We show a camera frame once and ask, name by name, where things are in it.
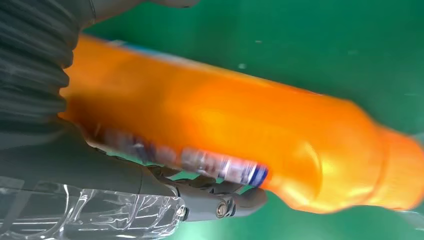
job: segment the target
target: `screw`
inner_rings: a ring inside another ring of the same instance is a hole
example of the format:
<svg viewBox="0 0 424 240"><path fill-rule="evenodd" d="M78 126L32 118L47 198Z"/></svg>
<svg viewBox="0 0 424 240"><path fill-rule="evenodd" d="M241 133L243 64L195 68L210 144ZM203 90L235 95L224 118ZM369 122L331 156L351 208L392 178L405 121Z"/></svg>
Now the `screw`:
<svg viewBox="0 0 424 240"><path fill-rule="evenodd" d="M186 208L184 208L184 207L180 207L180 208L176 211L176 214L177 214L179 217L184 217L184 215L186 215Z"/></svg>
<svg viewBox="0 0 424 240"><path fill-rule="evenodd" d="M222 201L218 204L218 207L216 208L216 217L221 219L225 216L227 213L227 203Z"/></svg>

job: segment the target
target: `transparent plastic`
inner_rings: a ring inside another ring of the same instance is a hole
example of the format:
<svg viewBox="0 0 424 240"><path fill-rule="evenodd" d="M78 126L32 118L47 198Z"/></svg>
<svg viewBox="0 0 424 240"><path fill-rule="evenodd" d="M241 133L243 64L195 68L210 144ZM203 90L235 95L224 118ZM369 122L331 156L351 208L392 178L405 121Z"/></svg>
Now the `transparent plastic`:
<svg viewBox="0 0 424 240"><path fill-rule="evenodd" d="M398 213L416 230L424 231L424 203L413 210L398 211Z"/></svg>
<svg viewBox="0 0 424 240"><path fill-rule="evenodd" d="M161 239L185 214L179 197L81 189L0 176L0 240Z"/></svg>

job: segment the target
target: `orange detergent bottle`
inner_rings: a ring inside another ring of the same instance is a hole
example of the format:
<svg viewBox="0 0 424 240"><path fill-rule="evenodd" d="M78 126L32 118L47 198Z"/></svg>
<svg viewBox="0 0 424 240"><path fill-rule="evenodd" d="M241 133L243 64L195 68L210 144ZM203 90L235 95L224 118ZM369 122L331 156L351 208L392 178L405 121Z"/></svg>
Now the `orange detergent bottle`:
<svg viewBox="0 0 424 240"><path fill-rule="evenodd" d="M87 36L74 56L62 117L94 141L149 146L159 162L270 190L301 211L422 200L421 147L350 101Z"/></svg>

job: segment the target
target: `plastic bottle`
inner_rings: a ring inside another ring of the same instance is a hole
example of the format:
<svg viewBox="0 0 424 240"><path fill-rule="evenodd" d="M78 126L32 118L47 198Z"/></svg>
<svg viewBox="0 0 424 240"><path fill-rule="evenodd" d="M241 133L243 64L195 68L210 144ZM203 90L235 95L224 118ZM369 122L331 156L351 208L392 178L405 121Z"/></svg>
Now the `plastic bottle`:
<svg viewBox="0 0 424 240"><path fill-rule="evenodd" d="M94 135L130 133L162 162L301 211L404 211L423 198L421 147L350 101L88 37L74 55L63 117Z"/></svg>

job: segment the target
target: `green surface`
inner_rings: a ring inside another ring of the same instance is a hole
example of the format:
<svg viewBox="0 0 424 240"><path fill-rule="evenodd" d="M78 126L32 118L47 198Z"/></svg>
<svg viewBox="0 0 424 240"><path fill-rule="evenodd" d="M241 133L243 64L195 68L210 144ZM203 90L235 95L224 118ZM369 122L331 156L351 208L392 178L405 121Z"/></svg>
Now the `green surface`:
<svg viewBox="0 0 424 240"><path fill-rule="evenodd" d="M89 32L351 99L379 122L418 134L423 10L422 0L202 0L191 9L141 5ZM169 239L424 239L424 231L388 210L316 215L269 198L250 217L184 223Z"/></svg>

